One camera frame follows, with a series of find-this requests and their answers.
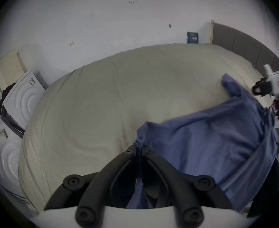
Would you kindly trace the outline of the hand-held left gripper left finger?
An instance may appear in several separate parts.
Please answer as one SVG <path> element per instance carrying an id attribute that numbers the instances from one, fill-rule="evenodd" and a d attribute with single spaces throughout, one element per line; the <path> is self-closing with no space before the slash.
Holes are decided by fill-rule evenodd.
<path id="1" fill-rule="evenodd" d="M 65 177 L 44 211 L 77 207 L 75 220 L 79 226 L 98 227 L 106 205 L 126 208 L 135 193 L 136 152 L 136 146 L 130 146 L 99 172 Z"/>

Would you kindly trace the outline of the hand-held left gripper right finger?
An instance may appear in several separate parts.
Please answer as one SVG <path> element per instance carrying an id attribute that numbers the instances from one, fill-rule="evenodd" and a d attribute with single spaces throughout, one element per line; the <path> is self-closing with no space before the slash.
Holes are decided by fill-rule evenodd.
<path id="1" fill-rule="evenodd" d="M 174 207 L 179 227 L 197 228 L 205 215 L 202 206 L 233 210 L 231 201 L 209 175 L 179 172 L 150 147 L 142 148 L 143 191 L 153 208 Z"/>

